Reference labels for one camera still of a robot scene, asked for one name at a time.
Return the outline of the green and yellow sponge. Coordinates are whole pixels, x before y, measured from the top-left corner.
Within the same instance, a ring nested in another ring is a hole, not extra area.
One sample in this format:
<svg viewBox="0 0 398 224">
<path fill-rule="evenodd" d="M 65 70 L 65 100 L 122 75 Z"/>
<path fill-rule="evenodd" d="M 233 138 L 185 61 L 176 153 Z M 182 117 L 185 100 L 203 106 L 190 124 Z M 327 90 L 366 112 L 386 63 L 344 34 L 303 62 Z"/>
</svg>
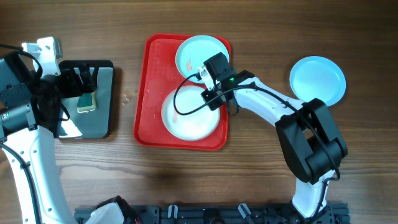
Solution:
<svg viewBox="0 0 398 224">
<path fill-rule="evenodd" d="M 97 109 L 95 92 L 85 93 L 80 96 L 76 107 L 79 113 L 88 113 Z"/>
</svg>

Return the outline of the white stained plate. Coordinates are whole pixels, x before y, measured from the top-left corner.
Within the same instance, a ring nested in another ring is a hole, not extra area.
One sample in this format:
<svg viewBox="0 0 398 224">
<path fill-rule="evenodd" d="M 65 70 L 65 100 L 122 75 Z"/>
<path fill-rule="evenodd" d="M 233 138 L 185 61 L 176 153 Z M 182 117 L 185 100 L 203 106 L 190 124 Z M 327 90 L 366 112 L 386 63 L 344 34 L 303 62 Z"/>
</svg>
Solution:
<svg viewBox="0 0 398 224">
<path fill-rule="evenodd" d="M 205 103 L 201 96 L 203 91 L 199 86 L 183 86 L 170 92 L 164 100 L 161 109 L 162 122 L 175 137 L 196 141 L 209 136 L 216 129 L 221 118 L 219 109 L 212 111 L 205 106 L 187 114 Z"/>
</svg>

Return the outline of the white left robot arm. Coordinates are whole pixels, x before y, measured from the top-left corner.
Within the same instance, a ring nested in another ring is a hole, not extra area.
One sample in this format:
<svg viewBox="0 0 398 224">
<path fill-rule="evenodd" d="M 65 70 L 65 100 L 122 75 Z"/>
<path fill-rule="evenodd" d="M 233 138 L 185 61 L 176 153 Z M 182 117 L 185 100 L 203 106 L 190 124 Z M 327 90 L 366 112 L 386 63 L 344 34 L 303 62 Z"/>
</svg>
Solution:
<svg viewBox="0 0 398 224">
<path fill-rule="evenodd" d="M 13 51 L 1 59 L 1 148 L 10 160 L 26 223 L 76 223 L 55 162 L 58 124 L 70 118 L 64 98 L 93 93 L 98 75 L 114 75 L 109 60 L 63 61 L 61 74 L 30 71 Z"/>
</svg>

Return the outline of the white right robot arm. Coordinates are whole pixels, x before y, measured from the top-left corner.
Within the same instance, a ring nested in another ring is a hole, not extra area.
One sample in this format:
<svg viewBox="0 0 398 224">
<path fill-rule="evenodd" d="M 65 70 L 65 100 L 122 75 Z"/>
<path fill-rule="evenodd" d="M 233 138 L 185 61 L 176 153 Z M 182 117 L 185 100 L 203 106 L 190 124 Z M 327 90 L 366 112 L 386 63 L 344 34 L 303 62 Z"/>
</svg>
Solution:
<svg viewBox="0 0 398 224">
<path fill-rule="evenodd" d="M 292 204 L 305 221 L 314 222 L 326 205 L 329 182 L 340 179 L 338 168 L 348 153 L 327 105 L 317 98 L 289 98 L 246 70 L 215 78 L 204 68 L 199 76 L 210 108 L 233 100 L 276 128 L 285 162 L 297 178 Z"/>
</svg>

